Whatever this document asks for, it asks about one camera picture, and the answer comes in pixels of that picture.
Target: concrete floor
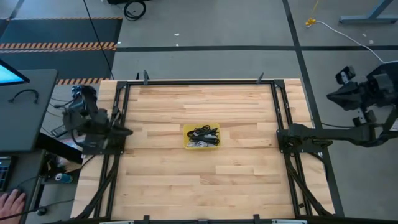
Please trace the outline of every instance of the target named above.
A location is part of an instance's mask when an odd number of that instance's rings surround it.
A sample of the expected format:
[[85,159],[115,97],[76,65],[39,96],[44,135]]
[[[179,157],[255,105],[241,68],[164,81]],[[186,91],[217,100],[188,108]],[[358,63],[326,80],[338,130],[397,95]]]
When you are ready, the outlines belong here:
[[[106,1],[86,0],[93,17],[122,16],[121,6]],[[11,14],[17,0],[0,2],[0,18]],[[299,41],[306,45],[354,45],[322,25],[306,28],[315,0],[289,0]],[[370,11],[377,0],[321,1],[316,18],[327,22],[364,44],[398,45],[398,23],[379,26],[342,26],[340,16]],[[385,13],[398,13],[394,1]],[[82,0],[25,0],[17,18],[87,17]],[[147,14],[136,22],[124,20],[118,47],[175,47],[202,45],[284,45],[292,46],[289,25],[282,1],[276,0],[153,0]],[[398,52],[377,52],[384,60],[398,60]],[[335,74],[352,65],[357,81],[380,63],[367,51],[303,52],[319,114],[324,123],[347,125],[353,113],[343,111],[326,99],[339,86]],[[146,69],[155,78],[301,78],[294,51],[231,50],[184,52],[117,52],[113,64],[116,79],[134,79]],[[58,86],[57,98],[69,98],[70,87]],[[376,108],[380,120],[388,108]],[[44,127],[51,130],[60,118],[46,116]],[[393,139],[387,144],[365,149],[347,142],[329,147],[343,210],[347,217],[398,220],[398,156]],[[49,186],[42,204],[73,198],[72,185]],[[28,223],[51,222],[68,218],[70,204],[53,207],[44,217],[35,214]]]

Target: floor mat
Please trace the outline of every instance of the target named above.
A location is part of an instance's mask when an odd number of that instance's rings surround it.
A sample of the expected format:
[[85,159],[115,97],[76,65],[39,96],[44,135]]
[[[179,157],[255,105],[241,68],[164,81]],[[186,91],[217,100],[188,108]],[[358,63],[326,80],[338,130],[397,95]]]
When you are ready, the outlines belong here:
[[[112,66],[122,19],[93,23]],[[89,19],[15,19],[0,39],[0,58],[20,70],[57,69],[59,84],[91,83],[110,78],[101,46]]]
[[0,37],[3,35],[4,31],[6,30],[6,27],[7,27],[7,20],[0,19]]

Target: person's hand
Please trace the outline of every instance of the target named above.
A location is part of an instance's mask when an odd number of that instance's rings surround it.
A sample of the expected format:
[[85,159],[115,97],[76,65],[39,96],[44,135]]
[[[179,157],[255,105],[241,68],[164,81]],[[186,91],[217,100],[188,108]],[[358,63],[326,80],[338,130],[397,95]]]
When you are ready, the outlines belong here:
[[[25,193],[22,193],[17,199],[18,190],[15,189],[11,192],[10,196],[3,194],[0,197],[0,218],[8,217],[10,215],[15,215],[21,213],[25,206]],[[0,221],[0,224],[18,224],[21,220],[21,216],[14,218],[9,218]]]

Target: monitor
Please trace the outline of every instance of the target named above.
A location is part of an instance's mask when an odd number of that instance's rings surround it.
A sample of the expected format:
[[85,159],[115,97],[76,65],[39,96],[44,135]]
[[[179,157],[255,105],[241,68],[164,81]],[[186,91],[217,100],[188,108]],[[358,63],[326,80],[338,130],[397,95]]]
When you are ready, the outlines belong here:
[[29,83],[23,74],[0,60],[0,86]]

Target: keyboard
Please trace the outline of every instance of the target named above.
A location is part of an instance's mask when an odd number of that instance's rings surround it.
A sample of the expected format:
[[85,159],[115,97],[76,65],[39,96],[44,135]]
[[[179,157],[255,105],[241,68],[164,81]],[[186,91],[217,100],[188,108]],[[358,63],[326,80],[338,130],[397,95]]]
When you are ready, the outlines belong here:
[[7,191],[7,184],[11,177],[12,156],[0,157],[0,192]]

